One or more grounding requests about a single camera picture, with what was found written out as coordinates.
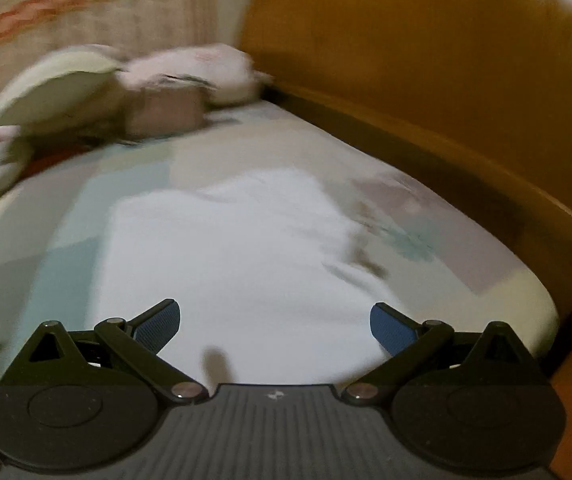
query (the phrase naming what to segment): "small logo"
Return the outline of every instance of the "small logo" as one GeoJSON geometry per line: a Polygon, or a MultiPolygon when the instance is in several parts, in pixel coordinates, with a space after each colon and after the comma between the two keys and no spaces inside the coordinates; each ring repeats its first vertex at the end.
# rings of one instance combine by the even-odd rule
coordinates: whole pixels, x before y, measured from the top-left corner
{"type": "Polygon", "coordinates": [[[268,397],[271,400],[278,401],[278,400],[282,400],[284,397],[286,397],[286,394],[284,392],[279,391],[279,390],[275,390],[274,392],[267,394],[266,397],[268,397]]]}

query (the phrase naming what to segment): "bed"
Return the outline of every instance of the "bed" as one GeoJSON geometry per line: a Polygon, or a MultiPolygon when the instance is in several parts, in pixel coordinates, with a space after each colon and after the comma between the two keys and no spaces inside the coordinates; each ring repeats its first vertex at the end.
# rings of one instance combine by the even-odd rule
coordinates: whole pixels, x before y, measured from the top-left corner
{"type": "Polygon", "coordinates": [[[386,359],[382,300],[505,320],[544,357],[572,319],[568,24],[572,0],[252,0],[268,101],[0,201],[0,374],[45,319],[166,297],[183,322],[160,355],[211,389],[346,384],[386,359]]]}
{"type": "Polygon", "coordinates": [[[0,371],[46,318],[85,330],[166,297],[183,321],[162,357],[211,389],[363,374],[386,359],[378,301],[471,332],[503,319],[550,347],[537,277],[427,187],[268,102],[209,119],[68,160],[0,203],[0,371]]]}

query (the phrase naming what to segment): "wooden bed frame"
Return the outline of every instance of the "wooden bed frame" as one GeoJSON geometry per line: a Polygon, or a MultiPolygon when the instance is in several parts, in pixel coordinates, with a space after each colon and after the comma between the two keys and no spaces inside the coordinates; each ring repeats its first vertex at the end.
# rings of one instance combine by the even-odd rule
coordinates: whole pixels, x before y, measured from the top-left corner
{"type": "MultiPolygon", "coordinates": [[[[572,350],[572,0],[252,0],[271,100],[418,178],[517,254],[572,350]]],[[[572,355],[554,379],[572,436],[572,355]]],[[[555,462],[572,479],[572,437],[555,462]]]]}

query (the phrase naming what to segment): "plush toy ear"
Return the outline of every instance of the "plush toy ear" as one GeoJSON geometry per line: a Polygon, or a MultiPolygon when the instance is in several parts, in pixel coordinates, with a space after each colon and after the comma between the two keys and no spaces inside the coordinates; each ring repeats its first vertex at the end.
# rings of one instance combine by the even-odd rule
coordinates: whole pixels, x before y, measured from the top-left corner
{"type": "Polygon", "coordinates": [[[31,143],[35,145],[36,136],[43,137],[61,132],[74,132],[86,126],[114,118],[122,111],[127,96],[127,89],[113,74],[109,74],[108,79],[99,88],[65,112],[46,121],[23,126],[22,136],[31,137],[31,143]]]}
{"type": "Polygon", "coordinates": [[[42,123],[80,104],[121,67],[96,46],[48,54],[16,76],[0,93],[0,125],[42,123]]]}

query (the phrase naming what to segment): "mattress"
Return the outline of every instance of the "mattress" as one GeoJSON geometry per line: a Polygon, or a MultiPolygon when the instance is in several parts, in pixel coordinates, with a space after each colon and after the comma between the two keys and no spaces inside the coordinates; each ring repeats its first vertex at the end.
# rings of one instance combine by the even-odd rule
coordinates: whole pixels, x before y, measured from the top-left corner
{"type": "Polygon", "coordinates": [[[0,375],[44,320],[86,330],[164,298],[183,321],[160,355],[211,389],[353,380],[387,359],[368,330],[377,301],[460,331],[504,320],[546,351],[544,286],[426,186],[269,103],[210,121],[5,198],[0,375]]]}

